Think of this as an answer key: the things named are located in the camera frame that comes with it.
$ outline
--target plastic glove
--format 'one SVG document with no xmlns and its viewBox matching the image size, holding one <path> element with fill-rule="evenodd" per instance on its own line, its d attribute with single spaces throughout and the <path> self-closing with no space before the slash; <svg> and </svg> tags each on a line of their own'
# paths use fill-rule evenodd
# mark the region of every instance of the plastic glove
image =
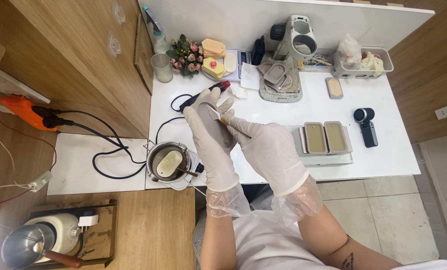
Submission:
<svg viewBox="0 0 447 270">
<path fill-rule="evenodd" d="M 221 117 L 245 159 L 273 190 L 272 209 L 286 224 L 317 214 L 323 206 L 315 180 L 299 159 L 292 134 L 277 123 L 258 124 L 233 114 Z"/>
<path fill-rule="evenodd" d="M 220 89 L 216 87 L 212 92 L 209 89 L 203 90 L 196 102 L 207 95 L 217 102 L 220 98 Z M 227 111 L 233 103 L 234 99 L 228 98 L 217 110 L 220 114 L 233 115 L 233 109 Z M 197 155 L 202 160 L 207 172 L 205 183 L 207 185 L 207 213 L 214 217 L 250 214 L 249 202 L 240 186 L 240 178 L 235 172 L 230 156 L 210 136 L 200 116 L 192 107 L 185 107 L 184 116 L 192 130 Z"/>
</svg>

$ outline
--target pink rose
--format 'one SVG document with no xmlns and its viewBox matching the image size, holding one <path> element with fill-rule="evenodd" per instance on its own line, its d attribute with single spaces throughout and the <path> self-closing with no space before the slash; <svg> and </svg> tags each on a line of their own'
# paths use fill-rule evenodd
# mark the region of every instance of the pink rose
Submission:
<svg viewBox="0 0 447 270">
<path fill-rule="evenodd" d="M 192 50 L 192 52 L 196 52 L 199 49 L 199 47 L 197 47 L 197 45 L 195 43 L 191 43 L 190 49 Z"/>
<path fill-rule="evenodd" d="M 195 71 L 195 65 L 194 64 L 188 64 L 187 69 L 188 69 L 188 71 L 193 72 L 193 71 Z"/>
</svg>

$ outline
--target plastic bag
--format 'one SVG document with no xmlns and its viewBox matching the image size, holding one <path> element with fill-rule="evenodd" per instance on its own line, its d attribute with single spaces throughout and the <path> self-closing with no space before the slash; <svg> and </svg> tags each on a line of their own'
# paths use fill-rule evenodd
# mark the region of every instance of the plastic bag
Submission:
<svg viewBox="0 0 447 270">
<path fill-rule="evenodd" d="M 240 183 L 222 192 L 207 188 L 206 199 L 207 213 L 214 218 L 241 217 L 251 214 L 249 201 Z"/>
<path fill-rule="evenodd" d="M 360 69 L 362 46 L 349 33 L 345 39 L 340 41 L 337 51 L 340 52 L 342 67 L 351 70 Z"/>
<path fill-rule="evenodd" d="M 310 175 L 294 192 L 283 196 L 274 196 L 272 199 L 272 210 L 275 217 L 287 226 L 301 221 L 306 215 L 318 214 L 322 207 L 322 196 L 315 179 Z"/>
</svg>

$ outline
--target tattoo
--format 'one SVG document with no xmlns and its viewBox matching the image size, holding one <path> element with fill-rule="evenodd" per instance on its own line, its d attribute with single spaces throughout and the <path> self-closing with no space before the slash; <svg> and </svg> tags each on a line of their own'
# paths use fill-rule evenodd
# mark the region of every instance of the tattoo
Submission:
<svg viewBox="0 0 447 270">
<path fill-rule="evenodd" d="M 342 262 L 342 270 L 352 270 L 354 268 L 354 253 L 350 255 Z"/>
</svg>

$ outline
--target white table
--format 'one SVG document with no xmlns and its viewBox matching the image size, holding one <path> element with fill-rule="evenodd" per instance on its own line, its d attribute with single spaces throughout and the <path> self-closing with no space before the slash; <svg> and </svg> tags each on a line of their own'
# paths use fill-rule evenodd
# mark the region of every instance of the white table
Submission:
<svg viewBox="0 0 447 270">
<path fill-rule="evenodd" d="M 400 112 L 386 76 L 374 80 L 353 82 L 340 80 L 342 99 L 330 99 L 325 78 L 330 73 L 300 72 L 303 98 L 294 103 L 275 103 L 262 100 L 258 91 L 249 90 L 248 99 L 235 98 L 232 108 L 235 116 L 261 124 L 279 123 L 286 126 L 303 126 L 305 122 L 340 121 L 347 126 L 353 148 L 353 164 L 337 167 L 310 168 L 311 175 L 317 181 L 365 179 L 401 175 L 418 175 L 420 170 L 415 159 L 412 146 L 402 122 Z M 175 75 L 170 83 L 153 81 L 153 96 L 150 108 L 149 138 L 155 141 L 160 125 L 174 117 L 183 116 L 170 108 L 170 103 L 178 95 L 200 93 L 203 89 L 215 84 L 202 74 L 193 78 Z M 217 104 L 221 104 L 232 95 L 225 91 Z M 188 99 L 181 97 L 173 107 Z M 366 148 L 360 127 L 353 119 L 353 112 L 358 108 L 373 108 L 378 146 Z M 189 150 L 196 152 L 192 141 L 192 133 L 184 119 L 174 120 L 162 127 L 158 142 L 174 141 L 185 144 Z M 242 184 L 265 183 L 245 160 L 237 144 L 231 157 L 235 171 Z M 200 178 L 205 179 L 205 172 Z M 195 179 L 192 184 L 203 186 Z M 145 189 L 168 188 L 166 185 L 146 179 Z"/>
</svg>

